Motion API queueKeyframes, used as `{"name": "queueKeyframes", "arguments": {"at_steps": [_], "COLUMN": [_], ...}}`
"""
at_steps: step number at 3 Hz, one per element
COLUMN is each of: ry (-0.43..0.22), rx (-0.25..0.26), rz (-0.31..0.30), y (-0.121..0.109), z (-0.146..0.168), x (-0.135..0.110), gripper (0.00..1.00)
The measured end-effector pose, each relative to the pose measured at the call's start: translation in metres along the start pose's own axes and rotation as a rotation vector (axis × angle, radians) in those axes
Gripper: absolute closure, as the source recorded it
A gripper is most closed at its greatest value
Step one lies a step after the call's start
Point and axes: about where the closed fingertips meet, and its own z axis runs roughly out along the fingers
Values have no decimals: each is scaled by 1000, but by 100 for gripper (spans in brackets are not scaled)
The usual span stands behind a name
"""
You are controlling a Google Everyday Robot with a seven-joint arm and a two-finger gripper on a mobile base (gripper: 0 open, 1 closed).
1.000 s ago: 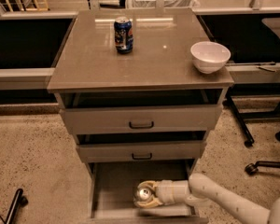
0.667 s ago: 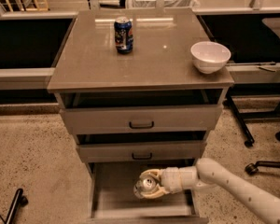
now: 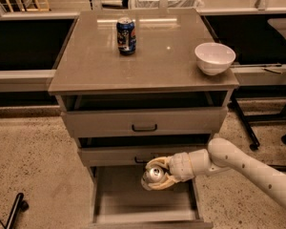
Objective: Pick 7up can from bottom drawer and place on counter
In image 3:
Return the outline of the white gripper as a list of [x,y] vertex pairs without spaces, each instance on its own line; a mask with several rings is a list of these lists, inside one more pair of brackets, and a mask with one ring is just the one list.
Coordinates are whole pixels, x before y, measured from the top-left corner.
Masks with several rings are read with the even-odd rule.
[[149,178],[142,177],[141,185],[147,191],[165,190],[177,182],[184,182],[194,178],[193,166],[187,153],[178,153],[171,157],[161,156],[154,158],[146,164],[146,169],[152,169],[154,166],[169,170],[171,176],[165,175],[157,182],[152,182]]

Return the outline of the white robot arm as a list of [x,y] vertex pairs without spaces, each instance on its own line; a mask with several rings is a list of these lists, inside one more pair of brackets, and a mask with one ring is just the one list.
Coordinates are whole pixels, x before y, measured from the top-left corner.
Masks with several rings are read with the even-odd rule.
[[141,178],[148,190],[164,190],[200,175],[233,169],[286,209],[286,174],[250,157],[224,138],[213,138],[206,149],[150,160]]

